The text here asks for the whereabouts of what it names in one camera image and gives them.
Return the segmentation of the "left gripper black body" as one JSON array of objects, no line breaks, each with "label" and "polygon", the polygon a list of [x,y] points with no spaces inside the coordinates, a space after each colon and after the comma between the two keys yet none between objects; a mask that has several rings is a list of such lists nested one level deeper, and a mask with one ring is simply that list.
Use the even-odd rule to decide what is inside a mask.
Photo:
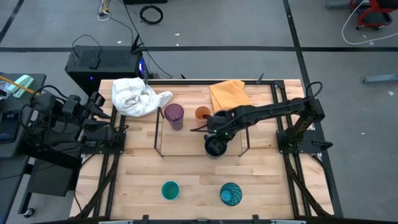
[{"label": "left gripper black body", "polygon": [[93,99],[89,99],[84,105],[80,103],[81,98],[77,95],[70,95],[63,104],[62,113],[67,123],[83,124],[85,119],[94,119],[91,107]]}]

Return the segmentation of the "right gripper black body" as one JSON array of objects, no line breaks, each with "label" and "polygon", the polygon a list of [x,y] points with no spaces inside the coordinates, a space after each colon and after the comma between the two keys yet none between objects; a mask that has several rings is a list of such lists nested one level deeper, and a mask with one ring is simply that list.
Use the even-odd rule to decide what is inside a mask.
[{"label": "right gripper black body", "polygon": [[243,108],[221,110],[213,116],[207,117],[206,131],[209,134],[234,136],[243,129]]}]

